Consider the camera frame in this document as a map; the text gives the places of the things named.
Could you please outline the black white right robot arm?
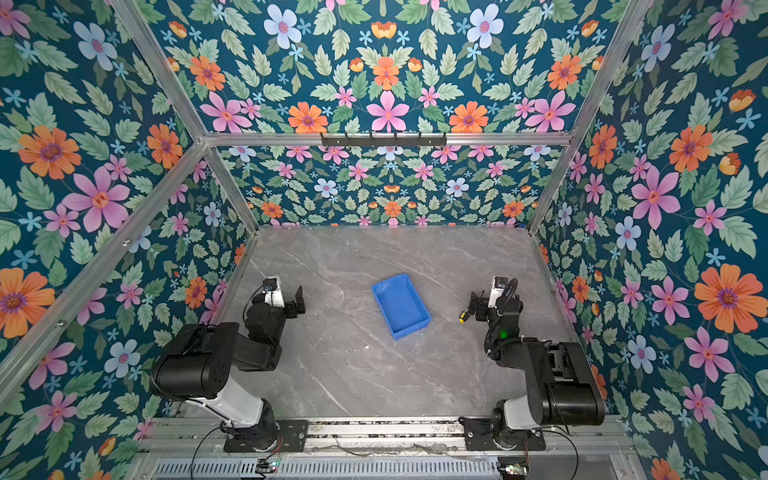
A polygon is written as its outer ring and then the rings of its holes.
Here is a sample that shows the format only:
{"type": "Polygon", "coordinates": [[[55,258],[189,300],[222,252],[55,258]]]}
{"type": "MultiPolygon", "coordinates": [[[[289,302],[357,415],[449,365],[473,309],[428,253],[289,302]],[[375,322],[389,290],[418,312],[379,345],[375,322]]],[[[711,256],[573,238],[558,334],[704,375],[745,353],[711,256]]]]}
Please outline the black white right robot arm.
{"type": "Polygon", "coordinates": [[[606,416],[605,400],[583,348],[577,342],[555,343],[520,333],[524,309],[514,293],[496,297],[473,292],[462,322],[472,317],[487,324],[483,349],[497,366],[523,374],[525,391],[502,399],[484,430],[468,427],[469,442],[484,438],[500,450],[544,447],[545,427],[599,426],[606,416]]]}

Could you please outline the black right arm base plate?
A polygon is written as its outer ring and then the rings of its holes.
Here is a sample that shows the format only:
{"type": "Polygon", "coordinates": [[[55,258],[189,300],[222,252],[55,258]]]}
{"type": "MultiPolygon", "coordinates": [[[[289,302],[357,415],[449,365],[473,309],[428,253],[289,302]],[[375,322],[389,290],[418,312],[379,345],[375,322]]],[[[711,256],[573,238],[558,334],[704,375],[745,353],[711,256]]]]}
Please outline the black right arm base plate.
{"type": "Polygon", "coordinates": [[[546,443],[540,430],[512,430],[501,421],[481,417],[460,417],[468,451],[544,451],[546,443]]]}

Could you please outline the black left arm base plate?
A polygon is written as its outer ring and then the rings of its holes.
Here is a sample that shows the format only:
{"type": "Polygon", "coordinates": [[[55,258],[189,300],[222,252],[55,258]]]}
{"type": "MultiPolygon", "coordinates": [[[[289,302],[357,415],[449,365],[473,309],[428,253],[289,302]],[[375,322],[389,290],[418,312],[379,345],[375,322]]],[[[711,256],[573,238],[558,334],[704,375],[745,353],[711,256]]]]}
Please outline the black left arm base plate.
{"type": "Polygon", "coordinates": [[[248,428],[226,427],[226,453],[299,453],[308,439],[306,420],[278,420],[248,428]]]}

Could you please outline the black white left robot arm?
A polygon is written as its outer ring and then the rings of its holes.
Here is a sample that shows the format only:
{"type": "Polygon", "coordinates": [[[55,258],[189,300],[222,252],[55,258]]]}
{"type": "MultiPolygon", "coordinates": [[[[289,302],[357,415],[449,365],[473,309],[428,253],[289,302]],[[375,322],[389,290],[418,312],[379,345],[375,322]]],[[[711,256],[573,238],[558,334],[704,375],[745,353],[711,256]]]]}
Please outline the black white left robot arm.
{"type": "Polygon", "coordinates": [[[305,312],[302,288],[286,300],[276,277],[264,280],[244,313],[246,335],[235,322],[181,328],[154,362],[151,392],[218,417],[228,453],[300,451],[308,423],[277,421],[269,401],[250,393],[231,370],[275,370],[286,322],[305,312]]]}

